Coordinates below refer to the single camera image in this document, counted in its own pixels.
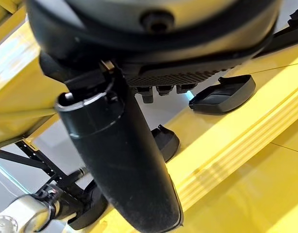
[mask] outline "metal rod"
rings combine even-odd
[[[0,158],[5,159],[5,160],[9,160],[9,161],[12,161],[12,162],[16,162],[18,164],[33,166],[33,167],[40,168],[40,169],[46,169],[47,168],[47,165],[45,165],[44,163],[42,163],[40,161],[25,158],[23,156],[13,154],[13,153],[10,153],[10,152],[4,151],[4,150],[0,150]]]

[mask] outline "bolt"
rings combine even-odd
[[[174,16],[166,11],[151,11],[140,18],[144,30],[151,34],[169,32],[174,26]]]

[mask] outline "black plastic housing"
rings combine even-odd
[[[229,113],[244,104],[256,88],[251,75],[220,77],[218,81],[220,84],[207,87],[189,101],[193,111],[212,115]]]

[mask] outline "ventilation grille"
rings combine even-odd
[[[205,72],[187,72],[178,74],[168,74],[161,76],[145,76],[145,77],[127,77],[129,86],[163,86],[163,85],[183,85],[190,83],[200,83],[214,74],[218,73],[217,70]]]

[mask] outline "cable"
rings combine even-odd
[[[8,189],[8,187],[0,180],[0,184],[6,189],[8,190],[9,193],[11,193],[13,196],[15,196],[16,198],[18,197],[18,195],[16,195],[15,193],[13,193],[10,189]]]

